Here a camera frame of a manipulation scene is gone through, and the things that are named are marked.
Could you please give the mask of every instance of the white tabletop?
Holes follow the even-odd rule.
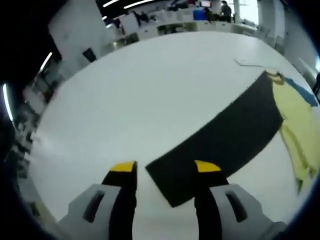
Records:
[[[100,184],[112,165],[136,160],[134,237],[148,234],[138,231],[147,223],[151,231],[165,226],[163,232],[174,218],[184,219],[173,230],[175,239],[197,239],[193,201],[172,209],[144,167],[213,119],[265,70],[234,59],[274,66],[311,92],[299,72],[261,40],[214,31],[134,43],[65,82],[43,114],[37,130],[41,143],[31,152],[36,159],[31,177],[53,216],[61,219],[68,203]],[[274,168],[266,171],[270,164]],[[273,221],[288,222],[302,201],[279,134],[229,181],[258,199]],[[174,239],[170,230],[162,234]]]

